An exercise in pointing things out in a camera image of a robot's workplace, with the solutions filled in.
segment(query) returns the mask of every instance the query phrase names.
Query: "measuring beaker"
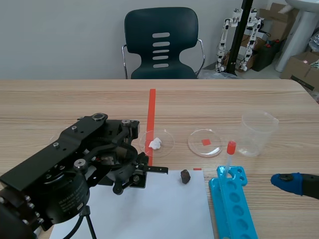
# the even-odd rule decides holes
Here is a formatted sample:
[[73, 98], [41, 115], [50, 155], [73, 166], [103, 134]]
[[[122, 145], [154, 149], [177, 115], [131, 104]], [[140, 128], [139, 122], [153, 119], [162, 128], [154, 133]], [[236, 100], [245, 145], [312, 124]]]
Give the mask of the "measuring beaker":
[[244, 113], [237, 135], [237, 151], [248, 157], [259, 155], [278, 124], [278, 119], [264, 111]]

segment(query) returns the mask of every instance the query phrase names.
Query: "black cable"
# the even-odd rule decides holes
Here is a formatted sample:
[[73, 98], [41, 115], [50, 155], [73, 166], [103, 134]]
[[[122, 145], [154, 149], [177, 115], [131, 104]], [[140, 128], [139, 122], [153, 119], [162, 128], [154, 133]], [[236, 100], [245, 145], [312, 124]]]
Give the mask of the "black cable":
[[80, 216], [78, 221], [76, 222], [74, 228], [70, 231], [70, 233], [68, 235], [66, 235], [63, 239], [70, 239], [71, 237], [73, 237], [73, 235], [76, 233], [76, 231], [79, 229], [79, 227], [81, 226], [81, 223], [83, 221], [83, 216]]
[[89, 229], [90, 229], [90, 232], [91, 232], [92, 239], [97, 239], [96, 235], [95, 235], [95, 232], [94, 232], [94, 228], [93, 228], [93, 224], [92, 224], [90, 216], [87, 215], [85, 217], [86, 217], [86, 220], [88, 221], [88, 225], [89, 225]]
[[246, 37], [246, 39], [242, 40], [241, 42], [246, 41], [250, 37], [250, 33], [251, 33], [251, 30], [249, 30], [249, 35]]
[[271, 34], [270, 34], [269, 32], [262, 31], [262, 30], [260, 30], [260, 29], [259, 29], [259, 32], [260, 32], [260, 33], [264, 33], [264, 34], [266, 34], [268, 37], [271, 37]]

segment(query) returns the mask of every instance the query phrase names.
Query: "dark rock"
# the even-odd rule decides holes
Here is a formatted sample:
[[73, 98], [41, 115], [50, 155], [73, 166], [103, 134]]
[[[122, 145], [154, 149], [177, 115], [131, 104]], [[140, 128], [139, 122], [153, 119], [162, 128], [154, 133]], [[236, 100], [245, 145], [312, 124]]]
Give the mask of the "dark rock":
[[186, 184], [190, 181], [190, 174], [186, 169], [180, 172], [180, 177], [183, 184]]

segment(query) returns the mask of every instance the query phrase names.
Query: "black pole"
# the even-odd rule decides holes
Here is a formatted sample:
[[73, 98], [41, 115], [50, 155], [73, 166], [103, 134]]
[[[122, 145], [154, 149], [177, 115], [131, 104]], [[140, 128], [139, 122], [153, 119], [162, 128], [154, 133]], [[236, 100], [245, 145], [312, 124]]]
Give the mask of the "black pole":
[[241, 15], [241, 20], [236, 27], [233, 44], [231, 45], [229, 60], [227, 63], [226, 72], [235, 75], [235, 66], [236, 60], [238, 57], [239, 48], [244, 36], [244, 32], [247, 25], [247, 20], [249, 17], [249, 13], [251, 10], [251, 6], [253, 4], [253, 0], [243, 0], [241, 8], [243, 9], [243, 13]]

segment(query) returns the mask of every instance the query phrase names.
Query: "robotic arm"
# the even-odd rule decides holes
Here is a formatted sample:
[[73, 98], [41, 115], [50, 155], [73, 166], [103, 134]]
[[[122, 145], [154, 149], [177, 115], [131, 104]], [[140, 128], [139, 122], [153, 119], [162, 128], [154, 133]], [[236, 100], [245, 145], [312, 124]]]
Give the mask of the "robotic arm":
[[0, 177], [0, 238], [33, 239], [79, 214], [90, 187], [144, 188], [147, 172], [168, 173], [148, 166], [149, 158], [131, 146], [138, 138], [136, 120], [109, 120], [103, 113], [86, 116], [64, 130], [59, 139]]
[[243, 9], [236, 8], [233, 12], [233, 17], [231, 19], [225, 19], [225, 23], [221, 33], [221, 39], [218, 44], [217, 62], [215, 66], [216, 72], [223, 72], [225, 70], [222, 64], [223, 64], [223, 59], [225, 56], [228, 29], [229, 27], [237, 27], [238, 23], [241, 20], [242, 12], [243, 12]]
[[247, 26], [253, 27], [253, 30], [246, 46], [246, 53], [244, 56], [244, 60], [240, 63], [240, 69], [244, 71], [247, 71], [246, 65], [253, 54], [253, 49], [256, 43], [256, 38], [257, 38], [257, 32], [261, 26], [261, 19], [256, 18], [256, 14], [257, 14], [257, 10], [252, 9], [248, 17]]
[[[217, 52], [217, 62], [215, 65], [216, 72], [223, 72], [225, 68], [222, 66], [223, 64], [223, 59], [225, 56], [225, 50], [226, 50], [226, 39], [227, 39], [227, 32], [229, 27], [237, 27], [238, 23], [241, 20], [241, 15], [242, 15], [242, 9], [235, 9], [233, 12], [233, 17], [231, 19], [226, 19], [224, 23], [224, 27], [222, 30], [222, 36], [221, 40], [218, 44], [218, 52]], [[257, 10], [252, 9], [250, 11], [249, 17], [248, 17], [248, 22], [247, 26], [248, 27], [253, 27], [253, 32], [250, 35], [250, 39], [248, 41], [248, 44], [246, 46], [246, 53], [244, 56], [244, 60], [240, 63], [240, 69], [247, 71], [247, 63], [250, 59], [250, 57], [253, 54], [253, 49], [255, 46], [255, 41], [256, 41], [256, 35], [258, 32], [258, 29], [261, 26], [261, 19], [256, 18], [257, 15]]]

